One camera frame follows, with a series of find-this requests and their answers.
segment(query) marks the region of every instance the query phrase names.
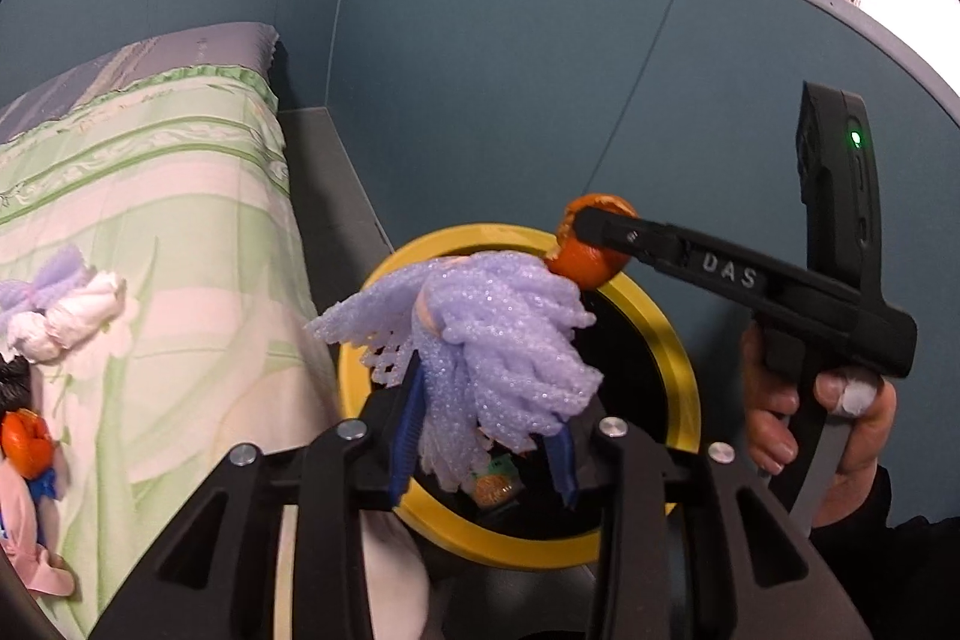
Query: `gray pillow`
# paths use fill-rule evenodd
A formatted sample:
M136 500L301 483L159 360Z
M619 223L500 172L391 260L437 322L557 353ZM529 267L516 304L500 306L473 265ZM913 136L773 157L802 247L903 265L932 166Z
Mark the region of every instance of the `gray pillow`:
M47 80L0 109L0 143L91 98L170 68L244 66L266 79L277 39L272 25L265 23L220 23L127 44Z

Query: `metal screw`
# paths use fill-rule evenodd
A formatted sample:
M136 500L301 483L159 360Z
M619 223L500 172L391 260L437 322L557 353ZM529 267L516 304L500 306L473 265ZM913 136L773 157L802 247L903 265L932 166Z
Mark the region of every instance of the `metal screw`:
M337 437L351 442L354 439L361 439L367 435L367 424L359 418L347 418L337 424Z
M608 417L600 421L600 431L607 437L626 437L627 422L623 418Z
M243 442L230 449L230 463L238 467L245 467L256 461L256 445Z
M736 458L736 451L733 450L733 445L726 442L713 442L707 448L707 456L718 464L730 464Z

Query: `green floral bedding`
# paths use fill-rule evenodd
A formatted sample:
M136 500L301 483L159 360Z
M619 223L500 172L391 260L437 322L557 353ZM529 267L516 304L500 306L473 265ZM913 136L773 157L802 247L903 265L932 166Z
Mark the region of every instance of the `green floral bedding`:
M253 71L181 68L0 148L0 279L73 242L128 283L119 319L35 367L61 442L51 547L79 585L44 609L68 640L230 445L295 447L332 421L274 111Z

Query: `gray floor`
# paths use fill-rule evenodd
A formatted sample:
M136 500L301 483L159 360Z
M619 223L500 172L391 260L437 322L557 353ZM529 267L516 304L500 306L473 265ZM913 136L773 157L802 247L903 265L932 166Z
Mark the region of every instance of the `gray floor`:
M310 293L322 313L356 292L392 248L328 111L315 107L277 117Z

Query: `bed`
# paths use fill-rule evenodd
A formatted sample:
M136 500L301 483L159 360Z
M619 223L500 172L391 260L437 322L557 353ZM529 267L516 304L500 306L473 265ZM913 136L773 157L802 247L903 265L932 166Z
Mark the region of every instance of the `bed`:
M34 367L35 408L59 442L48 547L78 582L43 606L68 640L89 634L233 444L304 445L336 417L330 355L302 328L315 310L266 79L277 36L247 23L176 37L123 47L0 110L0 279L31 280L72 242L127 281L121 316ZM409 538L392 517L373 525L373 577L409 581L412 568L423 602ZM289 535L281 547L282 588ZM288 600L278 591L277 636Z

